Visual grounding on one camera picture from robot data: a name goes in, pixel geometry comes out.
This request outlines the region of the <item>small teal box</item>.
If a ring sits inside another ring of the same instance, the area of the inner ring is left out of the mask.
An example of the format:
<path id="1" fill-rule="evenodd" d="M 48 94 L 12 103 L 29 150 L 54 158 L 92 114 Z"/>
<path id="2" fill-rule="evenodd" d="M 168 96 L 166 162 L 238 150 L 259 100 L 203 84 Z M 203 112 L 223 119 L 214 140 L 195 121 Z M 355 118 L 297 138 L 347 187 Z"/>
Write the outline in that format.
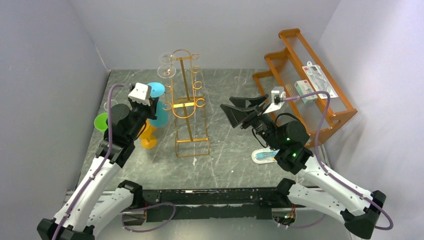
<path id="1" fill-rule="evenodd" d="M 296 81 L 294 87 L 300 96 L 315 92 L 309 81 L 305 79 Z M 317 99 L 318 97 L 316 94 L 301 98 L 304 104 L 314 103 Z"/>

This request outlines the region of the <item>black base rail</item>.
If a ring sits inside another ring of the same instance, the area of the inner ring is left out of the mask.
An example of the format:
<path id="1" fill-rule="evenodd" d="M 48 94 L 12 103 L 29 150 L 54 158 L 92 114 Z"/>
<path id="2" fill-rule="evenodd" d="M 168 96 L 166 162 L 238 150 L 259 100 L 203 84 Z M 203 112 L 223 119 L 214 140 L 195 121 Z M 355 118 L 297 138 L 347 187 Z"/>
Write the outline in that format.
<path id="1" fill-rule="evenodd" d="M 146 214 L 148 223 L 172 220 L 239 219 L 271 220 L 292 204 L 276 196 L 274 187 L 211 189 L 145 189 L 126 207 L 125 214 Z"/>

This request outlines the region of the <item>white blister package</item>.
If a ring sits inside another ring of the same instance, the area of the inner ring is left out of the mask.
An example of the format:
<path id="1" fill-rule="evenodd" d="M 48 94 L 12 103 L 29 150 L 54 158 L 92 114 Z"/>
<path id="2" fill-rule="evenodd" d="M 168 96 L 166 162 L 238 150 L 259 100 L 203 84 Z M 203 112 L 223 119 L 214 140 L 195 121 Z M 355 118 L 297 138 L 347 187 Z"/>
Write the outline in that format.
<path id="1" fill-rule="evenodd" d="M 333 85 L 330 83 L 327 76 L 318 64 L 313 64 L 311 61 L 308 61 L 306 65 L 302 67 L 302 69 L 316 91 L 328 92 L 330 98 L 339 97 L 333 88 Z"/>

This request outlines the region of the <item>clear glass by wall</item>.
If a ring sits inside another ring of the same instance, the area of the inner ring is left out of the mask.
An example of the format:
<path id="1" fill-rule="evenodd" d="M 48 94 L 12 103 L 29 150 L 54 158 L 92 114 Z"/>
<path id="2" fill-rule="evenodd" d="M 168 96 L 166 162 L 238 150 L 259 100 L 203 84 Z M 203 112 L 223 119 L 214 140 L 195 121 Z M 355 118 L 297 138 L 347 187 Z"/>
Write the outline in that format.
<path id="1" fill-rule="evenodd" d="M 117 104 L 118 104 L 118 102 L 115 99 L 111 99 L 110 101 L 106 100 L 103 104 L 103 108 L 107 112 L 109 107 L 112 108 L 113 106 L 115 106 Z"/>

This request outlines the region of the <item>orange wooden shelf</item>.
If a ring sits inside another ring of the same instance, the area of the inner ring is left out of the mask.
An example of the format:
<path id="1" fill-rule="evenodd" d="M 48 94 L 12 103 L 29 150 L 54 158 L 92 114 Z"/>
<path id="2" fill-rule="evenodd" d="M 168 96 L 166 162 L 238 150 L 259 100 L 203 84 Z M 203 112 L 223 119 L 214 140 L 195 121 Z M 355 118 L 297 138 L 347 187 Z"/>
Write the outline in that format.
<path id="1" fill-rule="evenodd" d="M 283 87 L 287 97 L 319 91 L 319 95 L 293 100 L 289 106 L 310 136 L 306 147 L 313 147 L 317 131 L 317 143 L 322 145 L 346 124 L 357 110 L 298 28 L 282 30 L 278 36 L 285 45 L 284 49 L 266 54 L 264 59 L 269 69 L 254 73 L 252 78 L 261 95 L 268 92 L 264 84 Z"/>

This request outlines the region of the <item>toothbrush blister pack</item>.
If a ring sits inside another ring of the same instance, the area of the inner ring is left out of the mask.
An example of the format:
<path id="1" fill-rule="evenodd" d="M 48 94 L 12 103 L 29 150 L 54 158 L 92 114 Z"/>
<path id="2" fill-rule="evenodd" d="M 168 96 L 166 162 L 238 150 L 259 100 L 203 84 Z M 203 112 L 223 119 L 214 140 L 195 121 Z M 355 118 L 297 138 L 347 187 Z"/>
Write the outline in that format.
<path id="1" fill-rule="evenodd" d="M 251 159 L 254 163 L 258 165 L 275 163 L 275 155 L 278 153 L 278 150 L 272 150 L 270 148 L 261 148 L 254 150 L 251 153 Z"/>

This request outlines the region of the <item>green plastic goblet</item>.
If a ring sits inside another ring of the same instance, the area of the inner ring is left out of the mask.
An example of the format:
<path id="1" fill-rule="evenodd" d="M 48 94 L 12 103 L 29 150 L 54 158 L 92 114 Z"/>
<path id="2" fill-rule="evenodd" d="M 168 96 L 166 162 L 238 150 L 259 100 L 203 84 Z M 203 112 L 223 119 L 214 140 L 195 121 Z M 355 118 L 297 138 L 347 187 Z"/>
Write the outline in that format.
<path id="1" fill-rule="evenodd" d="M 96 116 L 93 124 L 94 124 L 94 127 L 95 127 L 96 130 L 98 130 L 99 132 L 104 134 L 105 131 L 109 128 L 108 113 L 103 112 L 103 113 L 99 114 L 98 116 Z"/>

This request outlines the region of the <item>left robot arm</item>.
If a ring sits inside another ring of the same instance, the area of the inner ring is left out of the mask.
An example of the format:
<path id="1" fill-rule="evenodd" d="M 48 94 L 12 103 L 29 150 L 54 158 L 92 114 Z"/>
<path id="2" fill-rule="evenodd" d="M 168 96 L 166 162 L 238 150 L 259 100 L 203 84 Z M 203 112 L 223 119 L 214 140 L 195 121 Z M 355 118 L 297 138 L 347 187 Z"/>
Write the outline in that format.
<path id="1" fill-rule="evenodd" d="M 107 129 L 92 163 L 71 197 L 50 219 L 43 218 L 36 230 L 43 240 L 94 240 L 121 211 L 137 210 L 143 203 L 143 187 L 125 180 L 111 197 L 99 198 L 108 183 L 122 170 L 135 149 L 135 140 L 157 119 L 159 98 L 129 97 L 130 106 L 109 106 Z"/>

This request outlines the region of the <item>clear flute glass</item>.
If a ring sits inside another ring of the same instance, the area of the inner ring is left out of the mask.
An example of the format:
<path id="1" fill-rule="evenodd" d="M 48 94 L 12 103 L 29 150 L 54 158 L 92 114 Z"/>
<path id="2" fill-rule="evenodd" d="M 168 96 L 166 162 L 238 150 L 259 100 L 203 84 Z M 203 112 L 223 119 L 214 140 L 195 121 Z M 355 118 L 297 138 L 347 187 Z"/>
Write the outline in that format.
<path id="1" fill-rule="evenodd" d="M 236 76 L 234 78 L 234 83 L 236 86 L 244 86 L 247 83 L 247 79 L 243 76 Z"/>

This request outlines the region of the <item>orange plastic goblet front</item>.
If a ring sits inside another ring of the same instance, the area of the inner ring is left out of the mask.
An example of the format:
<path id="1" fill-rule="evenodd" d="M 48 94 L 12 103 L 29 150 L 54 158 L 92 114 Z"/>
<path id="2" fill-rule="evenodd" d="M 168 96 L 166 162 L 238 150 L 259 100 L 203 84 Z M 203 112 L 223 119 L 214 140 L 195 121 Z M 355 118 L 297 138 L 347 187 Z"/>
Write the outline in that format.
<path id="1" fill-rule="evenodd" d="M 157 144 L 157 138 L 154 136 L 156 127 L 152 126 L 149 121 L 146 122 L 145 127 L 140 131 L 139 139 L 140 144 L 145 149 L 152 149 Z"/>

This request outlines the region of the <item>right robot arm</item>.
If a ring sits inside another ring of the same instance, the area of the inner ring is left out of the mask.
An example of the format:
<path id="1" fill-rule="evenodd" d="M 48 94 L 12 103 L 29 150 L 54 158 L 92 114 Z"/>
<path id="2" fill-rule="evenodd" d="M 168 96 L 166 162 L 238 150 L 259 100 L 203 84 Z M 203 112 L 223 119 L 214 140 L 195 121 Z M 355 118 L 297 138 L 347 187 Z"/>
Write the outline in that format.
<path id="1" fill-rule="evenodd" d="M 255 98 L 231 97 L 230 104 L 220 108 L 230 125 L 242 129 L 251 128 L 259 143 L 276 151 L 274 160 L 286 172 L 311 181 L 319 190 L 309 190 L 300 183 L 284 178 L 274 191 L 278 206 L 302 205 L 312 208 L 343 223 L 353 235 L 369 240 L 380 215 L 386 195 L 379 191 L 361 188 L 329 169 L 316 150 L 306 147 L 310 136 L 297 117 L 283 125 L 277 125 L 269 113 L 279 110 L 289 99 L 282 93 Z"/>

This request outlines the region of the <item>clear wine glass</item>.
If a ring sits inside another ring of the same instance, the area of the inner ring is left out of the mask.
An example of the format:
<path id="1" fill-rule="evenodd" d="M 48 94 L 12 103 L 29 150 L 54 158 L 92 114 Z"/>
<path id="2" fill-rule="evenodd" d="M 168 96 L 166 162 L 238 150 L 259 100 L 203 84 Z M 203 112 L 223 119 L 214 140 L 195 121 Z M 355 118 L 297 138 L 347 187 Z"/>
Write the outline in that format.
<path id="1" fill-rule="evenodd" d="M 173 78 L 175 74 L 176 68 L 173 65 L 164 64 L 157 69 L 157 75 L 163 79 Z"/>
<path id="2" fill-rule="evenodd" d="M 159 56 L 159 62 L 163 65 L 172 65 L 175 61 L 175 57 L 171 52 L 163 52 Z"/>

